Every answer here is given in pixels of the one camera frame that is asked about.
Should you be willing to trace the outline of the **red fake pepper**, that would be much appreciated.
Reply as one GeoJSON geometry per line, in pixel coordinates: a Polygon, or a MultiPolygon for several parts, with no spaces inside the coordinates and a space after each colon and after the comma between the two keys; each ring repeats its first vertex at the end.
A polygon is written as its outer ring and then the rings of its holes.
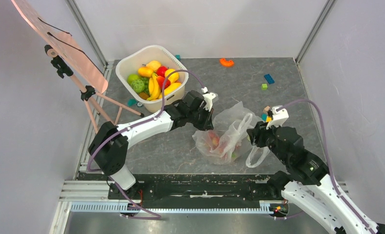
{"type": "Polygon", "coordinates": [[[171,82],[169,80],[165,81],[165,78],[163,76],[157,76],[156,80],[158,82],[160,90],[162,90],[163,88],[166,89],[171,85],[171,82]]]}

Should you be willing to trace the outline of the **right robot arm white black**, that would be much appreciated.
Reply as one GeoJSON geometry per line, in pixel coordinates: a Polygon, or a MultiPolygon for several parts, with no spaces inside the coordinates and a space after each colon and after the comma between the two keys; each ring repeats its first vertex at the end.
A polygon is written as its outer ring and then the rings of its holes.
{"type": "Polygon", "coordinates": [[[268,180],[274,199],[294,203],[330,234],[385,234],[385,224],[371,220],[330,176],[326,163],[304,147],[292,127],[258,122],[247,134],[253,146],[267,147],[286,167],[268,180]]]}

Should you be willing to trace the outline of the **yellow fake pear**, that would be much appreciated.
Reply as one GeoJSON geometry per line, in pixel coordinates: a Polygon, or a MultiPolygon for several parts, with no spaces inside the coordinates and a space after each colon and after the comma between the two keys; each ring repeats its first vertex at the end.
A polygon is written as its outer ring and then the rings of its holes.
{"type": "Polygon", "coordinates": [[[168,78],[168,81],[172,84],[179,79],[178,72],[175,71],[175,69],[167,69],[164,73],[165,77],[168,78]]]}

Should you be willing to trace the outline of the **clear plastic bag of fruits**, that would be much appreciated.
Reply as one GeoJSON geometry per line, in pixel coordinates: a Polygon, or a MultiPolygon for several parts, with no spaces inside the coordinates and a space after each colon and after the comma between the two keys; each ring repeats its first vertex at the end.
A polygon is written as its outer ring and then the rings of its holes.
{"type": "Polygon", "coordinates": [[[246,166],[255,168],[270,153],[268,147],[258,148],[250,142],[247,130],[258,122],[263,120],[239,102],[214,117],[213,130],[197,130],[192,138],[199,153],[213,164],[231,164],[246,155],[246,166]]]}

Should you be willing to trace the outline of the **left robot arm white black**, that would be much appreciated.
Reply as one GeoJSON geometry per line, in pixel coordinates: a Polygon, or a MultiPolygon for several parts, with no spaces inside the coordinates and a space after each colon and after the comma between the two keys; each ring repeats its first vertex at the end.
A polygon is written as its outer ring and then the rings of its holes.
{"type": "Polygon", "coordinates": [[[200,131],[213,129],[213,103],[218,95],[189,91],[174,103],[163,106],[156,113],[127,124],[104,123],[88,148],[87,170],[95,162],[100,171],[110,177],[126,198],[138,195],[139,185],[125,164],[128,149],[157,134],[192,124],[200,131]]]}

